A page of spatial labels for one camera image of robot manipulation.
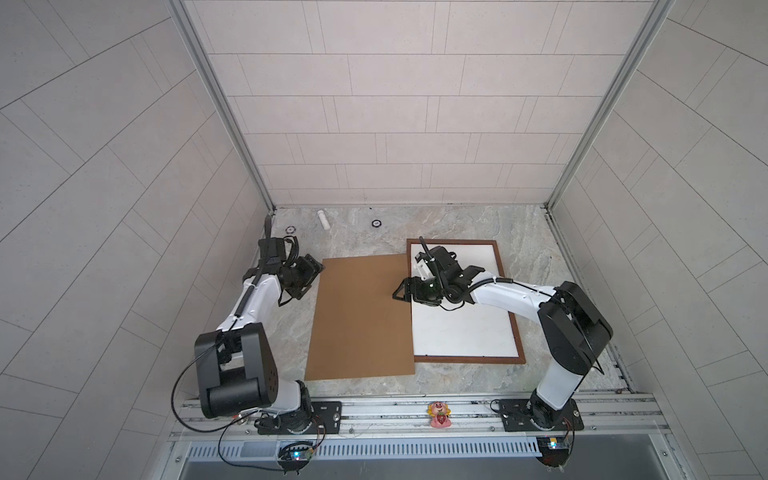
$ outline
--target brown board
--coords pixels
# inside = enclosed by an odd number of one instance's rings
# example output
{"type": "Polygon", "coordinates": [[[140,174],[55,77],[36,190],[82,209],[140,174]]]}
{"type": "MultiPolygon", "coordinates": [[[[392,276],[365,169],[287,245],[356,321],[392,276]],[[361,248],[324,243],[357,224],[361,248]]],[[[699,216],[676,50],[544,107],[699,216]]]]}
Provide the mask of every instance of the brown board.
{"type": "Polygon", "coordinates": [[[306,380],[413,375],[411,306],[392,299],[406,256],[326,258],[306,380]]]}
{"type": "MultiPolygon", "coordinates": [[[[504,266],[502,265],[502,256],[498,252],[498,244],[496,240],[427,240],[425,242],[430,245],[492,245],[493,253],[496,256],[496,266],[500,276],[504,276],[504,266]]],[[[418,238],[409,238],[406,240],[406,268],[408,269],[407,275],[410,276],[411,270],[411,245],[415,244],[419,251],[422,247],[418,238]]],[[[512,327],[512,333],[515,335],[515,345],[518,349],[517,357],[510,356],[427,356],[417,355],[414,356],[416,362],[438,362],[438,363],[504,363],[504,364],[524,364],[525,352],[523,352],[523,344],[520,340],[520,331],[518,330],[518,322],[514,313],[509,313],[509,322],[512,327]]]]}

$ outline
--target black mounting plate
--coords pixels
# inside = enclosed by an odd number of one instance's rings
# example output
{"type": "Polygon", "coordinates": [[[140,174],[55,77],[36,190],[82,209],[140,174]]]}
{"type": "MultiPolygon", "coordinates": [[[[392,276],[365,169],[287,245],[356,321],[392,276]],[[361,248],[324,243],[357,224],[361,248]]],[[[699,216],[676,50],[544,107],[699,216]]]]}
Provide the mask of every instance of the black mounting plate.
{"type": "MultiPolygon", "coordinates": [[[[501,399],[498,401],[498,411],[502,415],[505,432],[547,432],[541,430],[531,421],[531,414],[528,412],[528,399],[501,399]]],[[[573,424],[574,430],[584,430],[584,422],[581,420],[581,414],[576,407],[576,401],[568,400],[563,407],[563,418],[568,419],[573,424]]],[[[565,420],[561,420],[563,428],[555,428],[553,431],[565,430],[565,420]]]]}
{"type": "MultiPolygon", "coordinates": [[[[326,426],[326,434],[339,433],[341,425],[341,402],[312,402],[312,409],[315,415],[319,416],[323,420],[323,424],[326,426]],[[338,420],[334,420],[333,417],[337,415],[338,420]]],[[[270,427],[274,427],[274,420],[271,417],[265,417],[258,419],[257,422],[263,423],[264,429],[258,428],[259,435],[292,435],[286,427],[280,428],[280,430],[271,430],[270,427]]],[[[301,435],[315,435],[317,433],[317,425],[315,422],[310,423],[309,428],[301,435]]]]}

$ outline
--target framed whiteboard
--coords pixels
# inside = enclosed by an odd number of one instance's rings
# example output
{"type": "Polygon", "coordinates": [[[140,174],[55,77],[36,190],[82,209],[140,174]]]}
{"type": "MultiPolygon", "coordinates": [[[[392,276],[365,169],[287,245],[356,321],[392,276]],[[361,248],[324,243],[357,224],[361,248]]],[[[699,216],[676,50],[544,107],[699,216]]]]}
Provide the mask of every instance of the framed whiteboard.
{"type": "MultiPolygon", "coordinates": [[[[476,265],[504,276],[495,240],[426,240],[426,243],[430,249],[443,245],[448,252],[455,252],[462,268],[476,265]]],[[[406,251],[410,276],[418,276],[415,257],[423,251],[419,239],[409,238],[406,251]]],[[[449,310],[457,307],[445,299],[442,305],[449,310]]],[[[515,315],[498,307],[466,303],[456,311],[447,312],[412,302],[411,322],[416,362],[525,363],[515,315]]]]}

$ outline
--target toy figurine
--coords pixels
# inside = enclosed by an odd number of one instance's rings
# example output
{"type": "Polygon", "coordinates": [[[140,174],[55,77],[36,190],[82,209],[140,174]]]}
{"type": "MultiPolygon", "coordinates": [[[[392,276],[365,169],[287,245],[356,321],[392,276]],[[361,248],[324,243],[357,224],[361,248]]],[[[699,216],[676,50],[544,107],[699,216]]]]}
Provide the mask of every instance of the toy figurine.
{"type": "Polygon", "coordinates": [[[445,429],[451,426],[451,419],[448,418],[448,415],[451,415],[451,410],[445,403],[430,403],[429,408],[427,408],[427,413],[429,413],[429,416],[433,417],[429,426],[436,429],[445,429]]]}

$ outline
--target brown cardboard sheet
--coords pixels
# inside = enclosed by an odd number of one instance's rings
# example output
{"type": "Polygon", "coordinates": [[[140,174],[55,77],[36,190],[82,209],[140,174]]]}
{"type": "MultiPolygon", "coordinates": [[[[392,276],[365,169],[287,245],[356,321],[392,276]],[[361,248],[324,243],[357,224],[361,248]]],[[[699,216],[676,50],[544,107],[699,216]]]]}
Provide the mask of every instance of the brown cardboard sheet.
{"type": "Polygon", "coordinates": [[[326,258],[306,380],[413,375],[411,306],[392,299],[406,256],[326,258]]]}

